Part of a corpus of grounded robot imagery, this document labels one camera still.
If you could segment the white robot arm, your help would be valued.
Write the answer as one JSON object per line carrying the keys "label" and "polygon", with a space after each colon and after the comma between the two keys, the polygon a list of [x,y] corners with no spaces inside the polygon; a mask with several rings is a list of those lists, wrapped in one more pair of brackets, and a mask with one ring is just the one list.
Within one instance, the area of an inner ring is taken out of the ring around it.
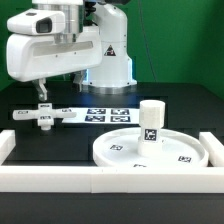
{"label": "white robot arm", "polygon": [[7,21],[8,74],[31,81],[47,99],[45,80],[73,74],[85,91],[120,94],[133,89],[127,54],[127,17],[117,6],[130,0],[32,0]]}

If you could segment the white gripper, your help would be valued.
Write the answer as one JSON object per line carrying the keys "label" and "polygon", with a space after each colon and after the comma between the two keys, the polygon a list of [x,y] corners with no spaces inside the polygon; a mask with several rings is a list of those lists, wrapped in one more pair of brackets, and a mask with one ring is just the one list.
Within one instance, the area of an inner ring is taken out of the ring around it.
{"label": "white gripper", "polygon": [[70,72],[78,71],[74,74],[73,84],[82,92],[87,75],[85,69],[98,66],[102,61],[99,28],[85,27],[76,42],[59,44],[53,35],[13,34],[7,42],[6,60],[8,74],[13,79],[34,80],[40,101],[47,100],[45,78]]}

